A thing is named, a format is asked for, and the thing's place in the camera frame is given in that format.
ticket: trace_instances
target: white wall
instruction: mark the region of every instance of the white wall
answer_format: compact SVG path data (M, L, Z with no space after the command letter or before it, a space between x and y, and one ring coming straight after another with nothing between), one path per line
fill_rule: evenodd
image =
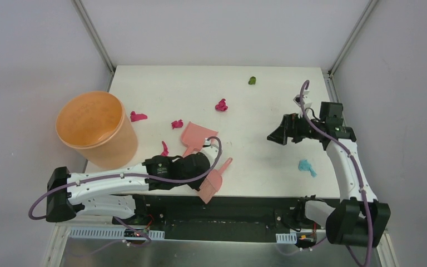
M84 0L116 65L330 69L368 0Z
M427 1L381 1L334 81L400 266L427 266Z
M56 116L108 78L70 0L0 1L0 266L42 264L53 224L28 208L55 167L84 163L58 139Z

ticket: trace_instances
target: white tabletop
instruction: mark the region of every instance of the white tabletop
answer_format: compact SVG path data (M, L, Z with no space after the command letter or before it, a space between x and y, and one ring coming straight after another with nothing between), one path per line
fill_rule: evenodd
M248 85L251 76L256 85ZM182 155L183 128L171 128L172 121L182 119L185 126L192 121L219 132L224 147L219 164L233 158L216 196L339 197L333 166L321 143L303 140L281 146L266 140L284 114L300 113L292 100L305 80L310 80L309 99L318 113L321 101L329 101L319 68L117 66L110 93L122 101L127 114L148 116L132 123L140 144L127 166L159 155L161 141L167 143L170 156ZM215 110L222 98L229 107L226 112ZM302 159L312 164L317 177L299 171ZM101 170L90 162L86 168ZM187 185L137 193L196 195Z

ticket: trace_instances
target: small green object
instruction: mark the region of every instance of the small green object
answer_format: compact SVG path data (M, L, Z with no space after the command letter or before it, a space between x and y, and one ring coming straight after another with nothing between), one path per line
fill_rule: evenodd
M249 85L255 85L256 84L256 77L255 76L251 76L250 80L248 81Z

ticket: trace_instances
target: pink toy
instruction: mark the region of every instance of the pink toy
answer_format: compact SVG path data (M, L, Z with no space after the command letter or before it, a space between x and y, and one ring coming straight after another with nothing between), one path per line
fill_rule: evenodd
M130 113L130 120L132 122L146 120L147 118L148 116L146 116L145 114L137 114L134 111Z
M184 122L182 122L182 120L178 120L178 121L173 121L171 123L171 127L174 128L182 128L184 126Z
M218 104L215 105L217 111L226 111L228 109L227 104L225 104L225 98L222 98Z
M163 153L161 153L161 156L167 156L169 154L168 146L164 141L161 141L161 143L163 144Z
M229 157L218 171L212 170L211 172L209 172L205 180L200 185L197 195L202 199L205 204L207 204L215 195L215 193L220 190L220 187L222 186L222 183L224 181L222 174L228 168L232 161L233 159Z

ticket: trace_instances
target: orange bucket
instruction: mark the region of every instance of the orange bucket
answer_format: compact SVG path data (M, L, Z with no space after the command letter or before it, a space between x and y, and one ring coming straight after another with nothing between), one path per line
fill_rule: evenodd
M65 145L104 169L127 164L138 148L123 104L106 92L73 98L58 114L56 132Z

